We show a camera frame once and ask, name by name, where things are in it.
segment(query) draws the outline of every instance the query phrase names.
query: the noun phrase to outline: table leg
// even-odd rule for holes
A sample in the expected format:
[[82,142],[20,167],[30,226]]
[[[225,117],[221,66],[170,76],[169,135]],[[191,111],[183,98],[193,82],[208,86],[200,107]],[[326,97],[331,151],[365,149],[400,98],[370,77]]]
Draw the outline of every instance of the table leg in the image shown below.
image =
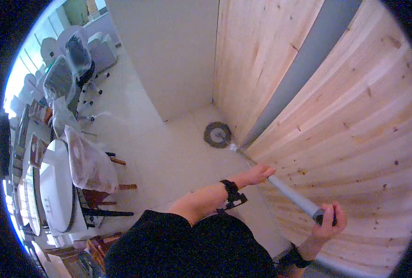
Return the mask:
[[110,211],[110,210],[91,209],[91,208],[83,208],[83,207],[81,207],[81,210],[82,210],[82,214],[92,215],[92,216],[132,216],[134,215],[133,212],[127,212],[127,211]]

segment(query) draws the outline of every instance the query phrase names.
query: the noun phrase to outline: cleaning rod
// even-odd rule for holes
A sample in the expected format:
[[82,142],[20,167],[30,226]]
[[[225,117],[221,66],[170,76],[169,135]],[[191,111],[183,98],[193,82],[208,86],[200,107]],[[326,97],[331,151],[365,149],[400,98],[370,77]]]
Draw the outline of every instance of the cleaning rod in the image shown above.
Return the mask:
[[[248,157],[239,148],[237,148],[237,145],[231,144],[230,149],[242,155],[250,163],[254,165],[257,164],[257,162],[255,162],[253,159]],[[290,199],[293,203],[298,205],[304,212],[306,212],[314,220],[314,222],[316,222],[319,226],[322,225],[323,214],[325,213],[325,210],[323,210],[322,208],[319,208],[315,203],[311,202],[309,199],[304,197],[302,194],[291,189],[289,186],[284,184],[278,177],[271,175],[268,177],[268,181],[272,183],[275,187],[277,187],[280,190],[280,192],[282,192],[283,195],[288,197],[288,199]],[[332,225],[335,226],[336,223],[337,223],[336,213],[334,213]]]

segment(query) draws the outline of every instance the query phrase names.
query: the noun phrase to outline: round table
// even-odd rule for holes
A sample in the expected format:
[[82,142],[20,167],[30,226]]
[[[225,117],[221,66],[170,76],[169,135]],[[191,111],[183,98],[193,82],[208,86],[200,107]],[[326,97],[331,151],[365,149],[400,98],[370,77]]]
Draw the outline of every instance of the round table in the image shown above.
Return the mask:
[[27,213],[30,227],[34,234],[39,236],[41,233],[41,221],[36,204],[35,177],[33,175],[33,167],[30,165],[24,179],[24,195],[27,203]]
[[39,175],[41,199],[48,225],[65,233],[73,221],[75,199],[69,153],[64,141],[56,139],[48,145]]

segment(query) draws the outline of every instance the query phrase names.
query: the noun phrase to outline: wooden plank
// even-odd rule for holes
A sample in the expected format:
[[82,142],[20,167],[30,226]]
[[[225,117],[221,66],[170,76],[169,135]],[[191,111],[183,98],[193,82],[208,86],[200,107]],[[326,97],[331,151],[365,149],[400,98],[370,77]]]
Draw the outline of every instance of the wooden plank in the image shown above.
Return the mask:
[[244,142],[291,66],[323,0],[221,0],[214,103]]
[[[412,238],[412,50],[377,0],[364,1],[331,53],[248,148],[285,184],[338,200],[348,227],[321,252],[335,265],[387,275]],[[260,185],[283,236],[314,225],[274,186]]]

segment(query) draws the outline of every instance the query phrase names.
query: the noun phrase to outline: chair leg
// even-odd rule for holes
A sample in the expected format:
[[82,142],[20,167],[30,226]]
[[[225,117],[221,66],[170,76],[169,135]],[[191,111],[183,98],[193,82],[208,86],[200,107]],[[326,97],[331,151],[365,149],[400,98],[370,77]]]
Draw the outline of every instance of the chair leg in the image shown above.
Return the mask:
[[92,216],[132,216],[133,212],[127,211],[109,211],[102,209],[91,209],[81,207],[83,215],[92,215]]
[[121,165],[125,165],[125,161],[119,160],[119,159],[117,159],[117,158],[110,157],[110,160],[111,160],[112,162],[114,162],[114,163],[118,163],[118,164],[121,164]]
[[116,205],[116,202],[101,202],[98,205]]
[[119,185],[120,190],[129,190],[129,189],[137,189],[138,187],[136,184],[131,185]]

